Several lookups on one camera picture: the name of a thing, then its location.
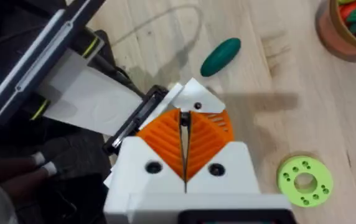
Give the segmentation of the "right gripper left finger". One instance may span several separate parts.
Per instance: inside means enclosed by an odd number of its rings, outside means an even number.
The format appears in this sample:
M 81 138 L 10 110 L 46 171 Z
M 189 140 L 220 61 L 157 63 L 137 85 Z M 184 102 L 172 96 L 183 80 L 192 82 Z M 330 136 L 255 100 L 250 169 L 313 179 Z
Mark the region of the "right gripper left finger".
M 104 213 L 125 214 L 132 196 L 184 192 L 180 110 L 173 109 L 123 140 L 113 167 Z

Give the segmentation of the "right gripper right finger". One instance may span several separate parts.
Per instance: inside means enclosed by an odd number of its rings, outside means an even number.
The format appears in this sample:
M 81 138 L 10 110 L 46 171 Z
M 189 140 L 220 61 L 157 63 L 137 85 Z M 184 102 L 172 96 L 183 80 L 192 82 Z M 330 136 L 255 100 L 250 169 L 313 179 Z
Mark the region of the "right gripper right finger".
M 248 147 L 236 141 L 229 115 L 190 114 L 185 191 L 189 194 L 258 194 Z

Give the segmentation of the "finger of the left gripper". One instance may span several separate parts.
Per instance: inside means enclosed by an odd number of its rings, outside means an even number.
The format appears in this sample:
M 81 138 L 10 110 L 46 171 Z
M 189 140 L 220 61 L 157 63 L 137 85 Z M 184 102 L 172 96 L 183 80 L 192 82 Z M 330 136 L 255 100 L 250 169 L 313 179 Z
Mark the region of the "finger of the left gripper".
M 224 102 L 194 78 L 174 97 L 172 105 L 182 112 L 221 113 L 225 109 Z

